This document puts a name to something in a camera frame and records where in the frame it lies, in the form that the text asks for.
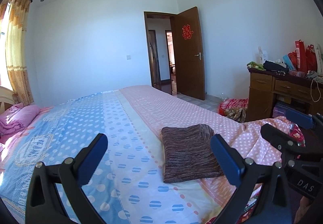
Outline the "brown knitted sun-pattern sweater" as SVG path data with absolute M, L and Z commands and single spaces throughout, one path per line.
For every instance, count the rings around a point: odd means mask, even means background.
M 206 124 L 186 128 L 164 127 L 161 130 L 167 184 L 215 178 L 223 175 L 211 147 L 214 130 Z

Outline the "dark folded clothes on dresser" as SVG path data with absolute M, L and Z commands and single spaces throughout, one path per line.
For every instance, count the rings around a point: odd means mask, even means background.
M 284 67 L 280 64 L 277 64 L 275 62 L 271 62 L 271 61 L 267 61 L 265 60 L 264 64 L 263 64 L 263 68 L 266 71 L 271 71 L 271 72 L 278 72 L 281 74 L 288 74 L 288 68 Z

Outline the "brown wooden dresser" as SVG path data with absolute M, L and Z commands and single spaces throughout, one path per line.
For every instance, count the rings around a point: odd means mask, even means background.
M 246 121 L 271 118 L 277 104 L 305 114 L 322 113 L 322 84 L 307 78 L 249 69 Z

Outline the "red checkered bundle on floor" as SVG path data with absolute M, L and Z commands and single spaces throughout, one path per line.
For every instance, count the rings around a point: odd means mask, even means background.
M 225 116 L 239 123 L 246 120 L 249 99 L 227 98 L 219 104 L 219 115 Z

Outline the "red gift bag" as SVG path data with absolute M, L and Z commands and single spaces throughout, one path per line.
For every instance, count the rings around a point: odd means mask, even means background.
M 297 54 L 297 69 L 301 72 L 307 72 L 307 60 L 305 55 L 304 42 L 302 40 L 295 41 Z

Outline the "green item on dresser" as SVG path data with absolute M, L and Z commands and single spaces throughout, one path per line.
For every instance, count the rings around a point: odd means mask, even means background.
M 254 68 L 259 71 L 265 71 L 265 68 L 263 67 L 263 64 L 258 64 L 254 61 L 251 61 L 247 64 L 247 69 L 249 70 L 250 68 Z

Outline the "blue pink patterned bed sheet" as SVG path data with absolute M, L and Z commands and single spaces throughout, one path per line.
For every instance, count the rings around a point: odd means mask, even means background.
M 151 86 L 100 92 L 42 109 L 28 128 L 6 140 L 1 199 L 24 222 L 35 164 L 62 163 L 103 133 L 108 149 L 83 190 L 107 223 L 206 223 L 234 192 L 224 176 L 163 182 L 162 129 L 197 124 L 210 126 L 242 157 L 262 165 L 281 154 L 261 137 L 261 126 L 290 130 L 283 117 L 240 124 Z

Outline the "folded pink blanket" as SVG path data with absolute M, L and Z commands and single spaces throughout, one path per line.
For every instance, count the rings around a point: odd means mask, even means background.
M 25 129 L 40 113 L 37 105 L 15 104 L 1 114 L 1 137 Z

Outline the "cream wooden headboard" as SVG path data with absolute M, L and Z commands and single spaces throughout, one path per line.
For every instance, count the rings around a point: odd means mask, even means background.
M 0 86 L 0 103 L 1 103 L 0 112 L 1 113 L 6 111 L 11 106 L 15 105 L 13 94 L 14 92 L 12 90 L 9 90 L 7 88 L 4 88 L 3 86 Z

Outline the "brown wooden door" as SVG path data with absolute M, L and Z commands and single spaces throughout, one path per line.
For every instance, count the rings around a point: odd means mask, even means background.
M 190 24 L 194 31 L 190 40 L 182 37 L 183 25 Z M 205 75 L 202 35 L 197 7 L 174 16 L 172 21 L 177 90 L 179 93 L 200 100 L 205 99 Z

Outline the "red double happiness decal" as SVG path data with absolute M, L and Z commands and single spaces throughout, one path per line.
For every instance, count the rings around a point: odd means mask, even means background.
M 194 31 L 191 30 L 190 24 L 183 25 L 182 27 L 182 37 L 184 40 L 190 40 L 193 36 Z

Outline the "yellow patterned curtain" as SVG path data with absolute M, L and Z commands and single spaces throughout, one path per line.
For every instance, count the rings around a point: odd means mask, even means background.
M 31 0 L 1 2 L 1 26 L 5 27 L 5 66 L 15 99 L 23 105 L 33 103 L 25 58 L 25 37 L 30 5 Z

